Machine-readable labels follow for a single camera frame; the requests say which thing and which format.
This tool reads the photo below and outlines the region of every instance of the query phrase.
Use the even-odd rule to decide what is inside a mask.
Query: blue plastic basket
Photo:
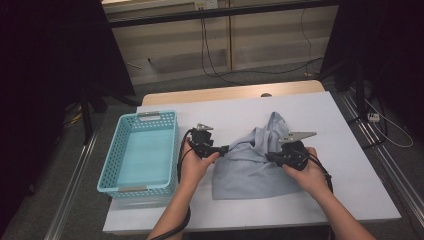
[[[111,197],[168,201],[175,191],[178,145],[175,111],[121,116],[97,190]]]

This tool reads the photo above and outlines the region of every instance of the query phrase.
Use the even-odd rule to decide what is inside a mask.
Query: white tabletop
[[[215,146],[228,145],[263,127],[273,111],[279,112],[291,131],[314,131],[305,146],[333,176],[334,194],[359,221],[400,218],[380,179],[350,131],[328,92],[289,96],[142,106],[138,112],[175,110],[180,136],[203,123],[213,126]],[[305,192],[252,200],[212,200],[212,165],[190,204],[186,230],[305,226],[327,223],[318,204]],[[116,234],[150,231],[164,208],[122,208],[114,199],[103,228]]]

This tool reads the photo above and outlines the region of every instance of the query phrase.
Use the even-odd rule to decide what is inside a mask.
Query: gray floor
[[[302,64],[300,63],[289,64],[255,70],[275,73],[295,69],[301,65]],[[314,72],[315,69],[318,68],[319,62],[316,62],[314,66],[308,66],[308,72]],[[245,72],[224,75],[223,78],[225,80],[251,85],[305,80],[304,72],[305,68],[300,68],[296,71],[291,71],[285,74]],[[135,90],[137,92],[137,96],[133,97],[133,99],[141,100],[143,96],[148,93],[216,88],[235,85],[236,84],[224,82],[219,78],[198,76],[136,86]],[[326,80],[323,85],[326,90],[332,92],[334,100],[338,104],[346,120],[350,120],[352,117],[341,101],[341,93],[337,93],[335,91],[332,79]],[[115,117],[119,115],[120,111],[122,111],[116,110],[118,108],[122,109],[119,102],[113,99],[106,100],[109,104],[109,110],[106,114]],[[135,109],[127,108],[127,111],[135,111]],[[386,113],[389,119],[399,123],[396,115],[387,106]],[[98,115],[99,114],[92,114],[93,118],[101,117]],[[114,124],[116,124],[114,121],[103,122],[101,126],[103,132],[113,132]],[[364,141],[358,129],[358,124],[353,123],[350,126],[352,132],[355,136],[357,136],[358,142],[361,145],[366,145],[367,143]],[[396,141],[407,144],[407,138],[391,125],[389,125],[389,135]],[[57,147],[52,154],[49,166],[45,169],[44,174],[35,184],[35,194],[24,199],[19,211],[12,219],[2,239],[45,238],[56,210],[60,205],[62,196],[68,187],[69,179],[72,176],[77,160],[80,157],[83,148],[83,140],[84,129],[81,121],[78,121],[75,124],[67,124],[65,126]],[[93,154],[95,155],[94,159],[101,159],[104,152],[107,152],[109,146],[108,141],[108,139],[104,139],[104,137],[102,138],[102,135],[99,135],[99,140],[96,142],[96,151],[93,151]],[[396,163],[405,173],[411,185],[414,186],[419,195],[424,196],[424,184],[421,176],[424,172],[424,161],[422,161],[422,159],[424,159],[424,142],[415,138],[414,141],[415,144],[412,148],[399,148],[387,141],[384,142],[383,145],[389,150],[393,158],[396,160]],[[423,226],[418,222],[414,212],[409,207],[401,192],[395,187],[374,150],[370,148],[365,150],[365,153],[375,171],[382,179],[384,186],[402,215],[402,218],[399,220],[383,223],[366,223],[364,224],[365,227],[368,228],[378,239],[424,239]],[[90,162],[87,165],[86,172],[94,171],[101,165],[101,162]],[[60,239],[144,239],[144,236],[115,236],[101,232],[109,202],[107,197],[104,196],[97,197],[98,195],[95,195],[93,197],[92,191],[88,190],[95,186],[96,179],[98,179],[98,175],[87,176],[82,179],[81,186],[78,191],[79,196],[86,200],[79,201],[77,199],[75,201],[76,203],[73,206],[73,209],[78,209],[78,211],[75,210],[69,213],[65,224],[65,230],[62,232]],[[86,209],[86,212],[93,214],[81,214],[84,213],[84,209]]]

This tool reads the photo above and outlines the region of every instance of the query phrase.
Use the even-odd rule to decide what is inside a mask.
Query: garment
[[[273,112],[263,128],[230,145],[230,151],[215,162],[212,179],[214,200],[256,199],[301,191],[297,182],[265,154],[280,152],[279,139],[289,133],[284,119]]]

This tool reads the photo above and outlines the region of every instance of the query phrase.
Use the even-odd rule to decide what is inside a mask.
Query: hand
[[[307,147],[306,149],[309,153],[317,156],[315,148]],[[323,171],[312,161],[308,161],[308,165],[302,171],[298,171],[287,165],[283,165],[283,169],[297,181],[303,190],[311,194],[313,198],[316,198],[317,194],[330,192]]]
[[[189,140],[189,138],[186,138],[184,142],[182,156],[185,155],[185,157],[181,167],[180,185],[197,187],[200,180],[205,176],[208,167],[219,157],[219,153],[213,153],[208,158],[201,159],[188,144]]]

